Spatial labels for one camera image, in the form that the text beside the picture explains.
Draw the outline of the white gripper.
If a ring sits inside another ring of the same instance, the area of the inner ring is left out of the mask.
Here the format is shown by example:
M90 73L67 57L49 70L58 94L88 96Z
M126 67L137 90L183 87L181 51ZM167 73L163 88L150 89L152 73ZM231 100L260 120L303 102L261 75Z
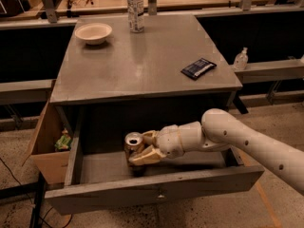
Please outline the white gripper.
M174 124L162 130L150 130L143 134L144 142L149 145L139 154L132 155L128 160L131 164L140 166L160 162L165 157L174 159L184 154L181 145L179 128Z

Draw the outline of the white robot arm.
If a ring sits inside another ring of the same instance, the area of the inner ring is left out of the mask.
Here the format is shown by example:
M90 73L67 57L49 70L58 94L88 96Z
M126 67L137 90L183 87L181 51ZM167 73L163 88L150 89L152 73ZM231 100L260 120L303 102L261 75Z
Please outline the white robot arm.
M175 159L190 151L216 151L227 144L244 151L300 194L304 194L304 152L255 131L230 113L212 108L199 122L169 125L139 136L128 157L132 165Z

